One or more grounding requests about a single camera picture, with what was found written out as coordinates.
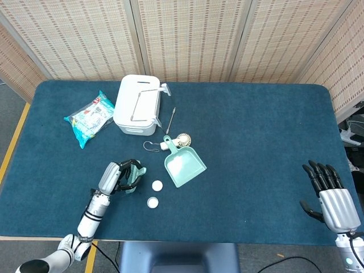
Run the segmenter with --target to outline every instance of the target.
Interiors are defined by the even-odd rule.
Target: snack bag
[[[113,114],[114,105],[100,90],[100,94],[90,104],[63,119],[71,124],[83,149],[89,139],[113,120]]]

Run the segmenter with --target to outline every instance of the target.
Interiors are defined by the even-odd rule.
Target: humanoid robot hand
[[[325,223],[331,231],[337,233],[335,244],[339,248],[346,272],[363,273],[363,233],[355,232],[361,222],[353,199],[332,166],[316,164],[311,160],[308,163],[312,168],[307,165],[302,167],[311,180],[322,213],[314,212],[305,201],[300,201],[300,204],[309,216]]]

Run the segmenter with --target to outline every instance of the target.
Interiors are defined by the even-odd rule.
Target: robotic arm
[[[111,162],[98,183],[98,190],[92,192],[92,198],[77,228],[78,235],[68,234],[54,253],[22,264],[16,273],[62,273],[74,260],[81,261],[86,258],[94,234],[110,205],[110,196],[116,191],[133,192],[145,173],[146,168],[134,159],[119,164]],[[121,184],[124,176],[127,184]]]
[[[346,272],[364,273],[363,233],[356,233],[361,222],[347,189],[342,186],[337,171],[330,165],[324,166],[309,160],[312,169],[303,165],[320,202],[322,213],[314,212],[305,201],[300,201],[303,210],[312,218],[325,223],[337,233],[336,246]]]

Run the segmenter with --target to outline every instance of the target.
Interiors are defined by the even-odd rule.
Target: table
[[[40,84],[0,192],[0,235],[60,237],[77,232],[82,212],[109,164],[138,159],[147,173],[133,194],[117,193],[96,239],[332,245],[335,234],[308,217],[299,200],[319,203],[301,165],[335,166],[360,209],[328,91],[319,85],[168,83],[176,114],[170,136],[188,133],[207,166],[176,188],[164,169],[168,151],[148,152],[152,136],[112,123],[84,150],[63,117],[102,90],[115,103],[119,82]],[[160,119],[173,103],[162,96]],[[154,192],[154,180],[163,190]],[[156,196],[159,206],[146,201]]]

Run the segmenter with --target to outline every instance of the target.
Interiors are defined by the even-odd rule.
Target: woven partition wall
[[[230,80],[290,82],[343,6],[342,0],[260,0],[250,12]]]
[[[54,79],[140,73],[122,1],[1,0],[0,9]]]
[[[46,80],[44,74],[0,24],[0,78],[27,102],[35,88]]]
[[[327,87],[337,115],[364,96],[364,1],[353,2],[298,82]]]
[[[224,81],[248,2],[138,0],[151,74],[162,81]]]

